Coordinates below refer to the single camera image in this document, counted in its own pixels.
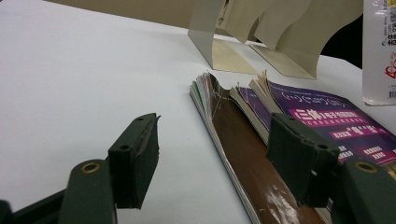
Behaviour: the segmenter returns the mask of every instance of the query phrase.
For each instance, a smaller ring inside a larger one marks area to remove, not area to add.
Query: book
[[[230,90],[204,73],[190,94],[253,223],[323,223],[314,209],[298,206]]]
[[[262,104],[256,93],[251,88],[235,87],[231,88],[230,96],[245,115],[247,115],[247,118],[262,138],[262,141],[267,144],[271,113]]]
[[[302,88],[283,86],[271,82],[265,73],[249,83],[251,88],[239,88],[239,96],[232,94],[249,120],[252,116],[267,116],[256,108],[267,108],[268,112],[275,112],[293,116],[308,127],[314,129],[325,138],[334,142],[340,149],[339,161],[359,157],[372,161],[386,168],[388,173],[396,179],[396,137],[370,116],[365,114],[348,99],[324,91],[313,91]],[[253,91],[260,101],[241,101],[242,92]],[[251,122],[256,130],[266,128],[267,123]],[[315,208],[326,223],[332,223],[330,207]]]

